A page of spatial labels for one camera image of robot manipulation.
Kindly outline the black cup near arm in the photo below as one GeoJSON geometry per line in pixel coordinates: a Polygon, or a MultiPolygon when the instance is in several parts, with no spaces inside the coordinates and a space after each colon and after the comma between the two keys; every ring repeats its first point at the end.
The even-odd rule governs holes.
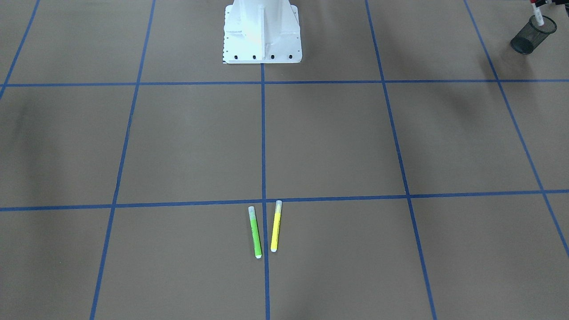
{"type": "Polygon", "coordinates": [[[556,22],[548,16],[543,16],[543,24],[539,25],[535,16],[531,16],[528,22],[510,41],[514,51],[522,54],[531,54],[549,35],[557,30],[556,22]]]}

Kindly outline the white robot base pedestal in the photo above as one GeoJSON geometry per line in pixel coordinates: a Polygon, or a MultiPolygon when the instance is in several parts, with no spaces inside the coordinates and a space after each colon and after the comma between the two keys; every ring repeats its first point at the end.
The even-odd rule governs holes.
{"type": "Polygon", "coordinates": [[[299,10],[290,1],[235,0],[224,14],[224,64],[302,61],[299,10]]]}

